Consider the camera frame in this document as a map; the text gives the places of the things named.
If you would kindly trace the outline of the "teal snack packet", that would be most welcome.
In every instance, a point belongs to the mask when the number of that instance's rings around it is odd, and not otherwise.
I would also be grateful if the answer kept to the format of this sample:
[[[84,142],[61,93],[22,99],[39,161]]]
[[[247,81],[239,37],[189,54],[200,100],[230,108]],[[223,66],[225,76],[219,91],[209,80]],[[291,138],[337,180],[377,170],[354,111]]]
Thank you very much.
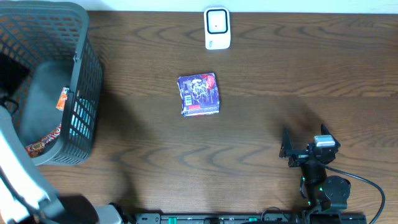
[[[71,137],[82,135],[87,139],[90,138],[91,125],[93,124],[94,118],[93,112],[94,107],[92,101],[84,98],[76,100],[71,119],[72,126],[69,128]]]

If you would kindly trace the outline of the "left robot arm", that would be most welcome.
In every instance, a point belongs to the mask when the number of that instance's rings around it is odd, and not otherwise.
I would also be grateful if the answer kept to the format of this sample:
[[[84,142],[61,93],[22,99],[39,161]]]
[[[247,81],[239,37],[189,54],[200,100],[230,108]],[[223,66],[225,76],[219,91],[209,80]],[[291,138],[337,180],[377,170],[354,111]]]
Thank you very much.
[[[111,203],[94,207],[82,195],[60,195],[20,142],[1,97],[1,216],[6,223],[132,223]]]

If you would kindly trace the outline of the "purple snack box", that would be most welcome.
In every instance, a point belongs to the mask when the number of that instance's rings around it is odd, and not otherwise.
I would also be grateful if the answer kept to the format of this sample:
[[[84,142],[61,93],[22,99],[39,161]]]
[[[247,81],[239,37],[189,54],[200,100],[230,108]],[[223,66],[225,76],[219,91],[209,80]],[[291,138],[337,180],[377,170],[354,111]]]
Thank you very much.
[[[178,77],[177,85],[184,117],[220,112],[220,94],[214,73]]]

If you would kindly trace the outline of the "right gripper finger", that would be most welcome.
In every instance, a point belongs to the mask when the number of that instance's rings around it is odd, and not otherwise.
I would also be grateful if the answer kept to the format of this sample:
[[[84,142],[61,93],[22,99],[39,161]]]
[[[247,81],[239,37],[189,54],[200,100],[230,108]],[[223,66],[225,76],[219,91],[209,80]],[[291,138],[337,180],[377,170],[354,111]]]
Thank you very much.
[[[282,134],[282,144],[280,147],[279,157],[290,157],[293,153],[293,146],[289,136],[289,130],[287,128],[283,129]]]
[[[336,138],[331,134],[331,132],[327,129],[327,127],[324,124],[321,124],[321,134],[322,135],[330,135],[331,138],[334,140],[335,142],[335,146],[336,147],[341,147],[341,144],[336,140]]]

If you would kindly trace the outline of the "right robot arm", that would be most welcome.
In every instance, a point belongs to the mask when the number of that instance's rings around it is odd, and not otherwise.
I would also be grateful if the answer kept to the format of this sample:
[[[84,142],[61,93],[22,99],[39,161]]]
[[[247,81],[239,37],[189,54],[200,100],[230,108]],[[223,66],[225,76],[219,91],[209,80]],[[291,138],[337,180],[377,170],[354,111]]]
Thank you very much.
[[[294,149],[288,129],[283,129],[279,157],[287,158],[289,167],[301,169],[300,193],[309,202],[308,208],[297,215],[298,223],[342,222],[341,212],[347,209],[351,183],[326,173],[326,165],[336,158],[340,146],[326,126],[321,125],[321,134],[305,149]]]

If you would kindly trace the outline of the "orange red snack bar wrapper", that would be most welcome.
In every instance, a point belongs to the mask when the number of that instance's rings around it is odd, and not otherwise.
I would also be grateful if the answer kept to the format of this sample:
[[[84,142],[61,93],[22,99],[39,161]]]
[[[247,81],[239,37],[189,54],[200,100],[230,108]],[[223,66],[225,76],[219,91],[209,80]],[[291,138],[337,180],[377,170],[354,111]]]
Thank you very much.
[[[59,137],[61,128],[62,124],[59,124],[54,130],[45,135],[42,139],[27,145],[25,147],[25,151],[31,158],[39,156],[52,141],[56,140]]]

